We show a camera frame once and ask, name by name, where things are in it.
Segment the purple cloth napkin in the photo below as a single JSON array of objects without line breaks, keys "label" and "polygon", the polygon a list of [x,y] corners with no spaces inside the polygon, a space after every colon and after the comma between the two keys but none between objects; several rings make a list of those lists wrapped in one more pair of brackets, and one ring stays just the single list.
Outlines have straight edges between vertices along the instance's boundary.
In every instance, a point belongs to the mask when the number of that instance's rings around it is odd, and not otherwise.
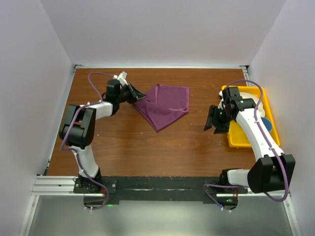
[{"label": "purple cloth napkin", "polygon": [[157,84],[133,105],[159,132],[189,112],[189,87]]}]

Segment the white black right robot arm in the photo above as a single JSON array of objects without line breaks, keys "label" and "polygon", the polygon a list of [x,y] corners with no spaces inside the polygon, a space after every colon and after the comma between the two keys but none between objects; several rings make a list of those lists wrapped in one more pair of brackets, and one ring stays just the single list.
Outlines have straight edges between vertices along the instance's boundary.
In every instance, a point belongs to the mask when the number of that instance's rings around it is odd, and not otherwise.
[{"label": "white black right robot arm", "polygon": [[295,159],[285,154],[267,131],[258,111],[259,102],[243,98],[238,87],[222,89],[219,97],[220,104],[209,108],[204,130],[214,128],[214,134],[229,133],[230,124],[235,121],[245,133],[256,159],[249,170],[223,170],[219,180],[221,191],[231,193],[242,186],[254,193],[283,190],[288,194]]}]

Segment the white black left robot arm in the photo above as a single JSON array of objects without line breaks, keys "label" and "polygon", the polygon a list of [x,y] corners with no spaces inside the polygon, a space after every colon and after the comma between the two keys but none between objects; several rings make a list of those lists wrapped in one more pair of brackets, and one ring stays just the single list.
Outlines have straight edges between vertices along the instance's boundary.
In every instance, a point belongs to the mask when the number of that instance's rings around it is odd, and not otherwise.
[{"label": "white black left robot arm", "polygon": [[98,95],[97,102],[88,102],[85,105],[70,104],[59,129],[61,150],[73,153],[79,168],[79,186],[91,193],[104,189],[100,168],[96,164],[92,150],[95,122],[115,115],[121,103],[134,104],[146,98],[146,94],[125,79],[109,80],[106,91]]}]

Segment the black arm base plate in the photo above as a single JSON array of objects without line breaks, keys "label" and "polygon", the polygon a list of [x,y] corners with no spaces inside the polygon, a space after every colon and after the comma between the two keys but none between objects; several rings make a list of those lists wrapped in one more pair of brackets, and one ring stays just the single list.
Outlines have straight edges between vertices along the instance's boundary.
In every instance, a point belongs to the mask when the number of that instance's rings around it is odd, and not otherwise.
[{"label": "black arm base plate", "polygon": [[238,196],[248,191],[218,188],[218,177],[102,177],[105,190],[89,192],[79,186],[78,177],[73,178],[75,194],[84,194],[86,207],[98,207],[106,202],[108,206],[121,201],[177,201],[220,203],[221,206],[235,209]]}]

